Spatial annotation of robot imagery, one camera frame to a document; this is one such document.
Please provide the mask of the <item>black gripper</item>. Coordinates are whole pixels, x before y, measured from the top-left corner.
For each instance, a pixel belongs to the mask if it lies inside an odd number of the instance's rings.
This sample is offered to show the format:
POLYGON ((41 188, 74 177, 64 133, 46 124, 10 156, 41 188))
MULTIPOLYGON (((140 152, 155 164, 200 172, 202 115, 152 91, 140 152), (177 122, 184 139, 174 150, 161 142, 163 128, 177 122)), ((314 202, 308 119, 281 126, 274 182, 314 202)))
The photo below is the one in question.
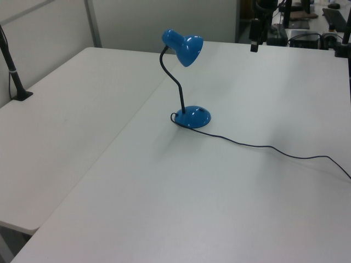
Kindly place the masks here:
POLYGON ((260 20, 259 19, 252 19, 250 24, 250 32, 249 32, 249 39, 251 40, 251 52, 258 51, 258 40, 260 37, 260 20))

